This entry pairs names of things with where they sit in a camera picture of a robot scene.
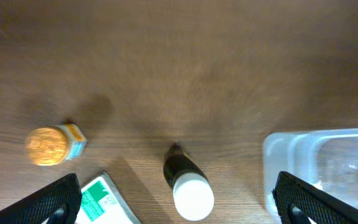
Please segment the white green medicine box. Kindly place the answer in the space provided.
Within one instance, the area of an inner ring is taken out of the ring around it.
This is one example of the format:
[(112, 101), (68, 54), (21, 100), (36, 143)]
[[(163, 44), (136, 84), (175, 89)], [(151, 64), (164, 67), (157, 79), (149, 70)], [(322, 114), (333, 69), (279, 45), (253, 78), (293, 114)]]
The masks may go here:
[(141, 224), (106, 172), (81, 188), (75, 224)]

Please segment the black bottle white cap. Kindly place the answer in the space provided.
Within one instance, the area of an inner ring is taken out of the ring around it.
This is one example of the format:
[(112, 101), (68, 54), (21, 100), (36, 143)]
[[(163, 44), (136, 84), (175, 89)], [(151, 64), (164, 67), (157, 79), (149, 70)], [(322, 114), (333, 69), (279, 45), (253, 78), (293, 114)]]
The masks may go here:
[(212, 212), (214, 194), (208, 178), (178, 143), (165, 154), (163, 175), (172, 190), (175, 208), (185, 220), (197, 222)]

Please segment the gold lid small jar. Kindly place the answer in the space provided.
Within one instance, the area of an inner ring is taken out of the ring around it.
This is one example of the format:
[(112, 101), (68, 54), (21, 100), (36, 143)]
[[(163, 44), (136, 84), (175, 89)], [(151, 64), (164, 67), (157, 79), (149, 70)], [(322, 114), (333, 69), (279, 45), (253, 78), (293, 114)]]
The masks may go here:
[(80, 128), (68, 123), (32, 131), (24, 146), (33, 164), (54, 166), (81, 156), (86, 143)]

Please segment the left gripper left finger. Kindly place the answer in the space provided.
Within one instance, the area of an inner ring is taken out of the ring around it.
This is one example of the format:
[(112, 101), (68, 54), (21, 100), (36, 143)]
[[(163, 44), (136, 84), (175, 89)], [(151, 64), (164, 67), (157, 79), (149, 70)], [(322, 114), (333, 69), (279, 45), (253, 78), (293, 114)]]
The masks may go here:
[(0, 211), (0, 223), (74, 224), (82, 199), (77, 175), (67, 174)]

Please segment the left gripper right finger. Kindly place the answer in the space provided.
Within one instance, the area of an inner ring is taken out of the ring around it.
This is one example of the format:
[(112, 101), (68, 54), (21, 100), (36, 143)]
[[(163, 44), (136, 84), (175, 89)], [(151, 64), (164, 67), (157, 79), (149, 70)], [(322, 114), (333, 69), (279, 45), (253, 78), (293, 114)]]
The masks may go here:
[(288, 172), (279, 172), (272, 194), (282, 223), (358, 224), (358, 209)]

